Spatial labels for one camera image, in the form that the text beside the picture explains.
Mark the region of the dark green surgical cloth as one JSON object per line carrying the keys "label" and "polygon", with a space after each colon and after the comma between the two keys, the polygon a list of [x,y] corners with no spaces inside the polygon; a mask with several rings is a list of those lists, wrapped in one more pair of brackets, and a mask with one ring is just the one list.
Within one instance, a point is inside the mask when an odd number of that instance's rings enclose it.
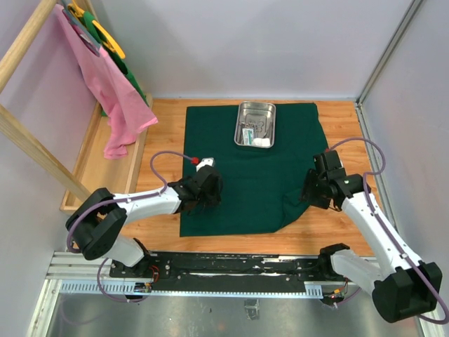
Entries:
{"label": "dark green surgical cloth", "polygon": [[214,158],[223,188],[219,205],[181,215],[182,237],[273,233],[309,206],[300,201],[304,179],[314,155],[328,146],[316,104],[277,105],[269,149],[234,142],[238,110],[235,105],[187,108],[184,153]]}

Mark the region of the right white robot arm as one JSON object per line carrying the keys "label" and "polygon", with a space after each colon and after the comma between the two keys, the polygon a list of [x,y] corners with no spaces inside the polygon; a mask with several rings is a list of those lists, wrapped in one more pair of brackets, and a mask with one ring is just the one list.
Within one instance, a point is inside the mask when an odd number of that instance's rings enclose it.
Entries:
{"label": "right white robot arm", "polygon": [[425,263],[401,238],[383,214],[359,174],[344,176],[344,169],[319,173],[308,170],[302,201],[328,209],[334,205],[357,226],[375,254],[376,264],[358,256],[346,244],[320,250],[318,272],[327,280],[348,278],[372,298],[380,316],[389,323],[418,316],[433,324],[447,324],[426,314],[448,305],[439,294],[442,272],[435,263]]}

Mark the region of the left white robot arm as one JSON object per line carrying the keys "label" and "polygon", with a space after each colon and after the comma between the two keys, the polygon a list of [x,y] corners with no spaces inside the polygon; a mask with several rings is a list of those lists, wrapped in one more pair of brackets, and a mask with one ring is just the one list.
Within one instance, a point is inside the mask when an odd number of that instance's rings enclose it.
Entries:
{"label": "left white robot arm", "polygon": [[222,176],[210,165],[157,190],[112,194],[100,188],[66,222],[67,248],[86,260],[115,260],[132,276],[144,277],[150,269],[148,253],[138,240],[122,236],[122,228],[153,216],[189,212],[199,205],[217,206],[221,189]]}

